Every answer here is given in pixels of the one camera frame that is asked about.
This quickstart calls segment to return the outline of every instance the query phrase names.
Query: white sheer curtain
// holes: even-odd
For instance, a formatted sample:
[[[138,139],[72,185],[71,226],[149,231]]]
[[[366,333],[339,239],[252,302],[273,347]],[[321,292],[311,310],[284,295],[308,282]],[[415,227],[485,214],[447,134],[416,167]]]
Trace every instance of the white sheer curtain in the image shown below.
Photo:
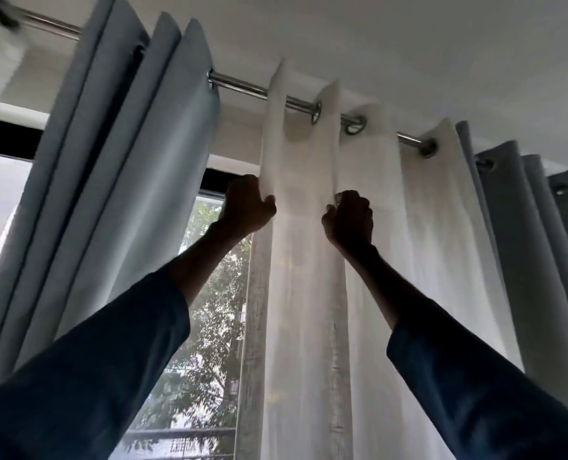
[[[285,113],[291,73],[273,77],[261,183],[278,215],[253,240],[238,419],[238,460],[451,458],[386,356],[383,317],[327,242],[321,216],[337,191],[372,202],[373,241],[406,278],[521,365],[509,304],[454,126],[423,159],[399,148],[379,105],[357,136],[340,131],[340,87],[322,114]]]

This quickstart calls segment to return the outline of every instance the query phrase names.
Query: shirt sleeve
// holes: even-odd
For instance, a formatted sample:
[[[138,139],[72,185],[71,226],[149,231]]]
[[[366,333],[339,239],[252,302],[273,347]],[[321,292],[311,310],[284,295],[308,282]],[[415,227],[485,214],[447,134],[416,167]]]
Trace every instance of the shirt sleeve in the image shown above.
[[[152,273],[0,385],[0,459],[103,459],[190,333],[188,306]]]
[[[458,460],[568,459],[563,405],[435,302],[417,312],[387,355]]]

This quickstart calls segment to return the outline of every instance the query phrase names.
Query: white ceiling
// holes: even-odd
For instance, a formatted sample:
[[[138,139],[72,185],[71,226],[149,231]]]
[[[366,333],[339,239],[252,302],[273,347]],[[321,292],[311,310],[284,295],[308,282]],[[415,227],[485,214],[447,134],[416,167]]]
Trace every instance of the white ceiling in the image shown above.
[[[78,25],[95,2],[11,1]],[[477,150],[516,138],[525,153],[568,165],[568,0],[130,2],[149,30],[162,10],[182,26],[199,19],[222,73],[265,85],[286,56],[306,88],[340,78],[391,105],[401,131],[468,119]],[[50,34],[31,38],[56,54],[73,48]]]

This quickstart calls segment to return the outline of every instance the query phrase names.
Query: black window frame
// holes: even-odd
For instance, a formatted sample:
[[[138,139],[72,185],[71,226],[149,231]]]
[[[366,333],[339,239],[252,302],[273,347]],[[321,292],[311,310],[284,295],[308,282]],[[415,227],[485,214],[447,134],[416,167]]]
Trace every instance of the black window frame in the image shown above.
[[[42,134],[41,129],[0,121],[0,155],[33,161]],[[208,168],[203,174],[198,195],[224,200],[229,182],[237,177],[238,174]]]

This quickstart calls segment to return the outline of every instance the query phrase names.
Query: forearm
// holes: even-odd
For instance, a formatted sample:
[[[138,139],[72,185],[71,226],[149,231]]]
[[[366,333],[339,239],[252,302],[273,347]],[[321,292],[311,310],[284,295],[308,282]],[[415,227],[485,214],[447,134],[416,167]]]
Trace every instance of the forearm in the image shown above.
[[[362,244],[345,257],[361,276],[391,329],[402,314],[413,313],[416,303],[426,300],[424,294],[397,273],[371,244]]]
[[[244,235],[222,221],[209,227],[203,237],[169,264],[169,277],[186,298],[188,306],[222,258]]]

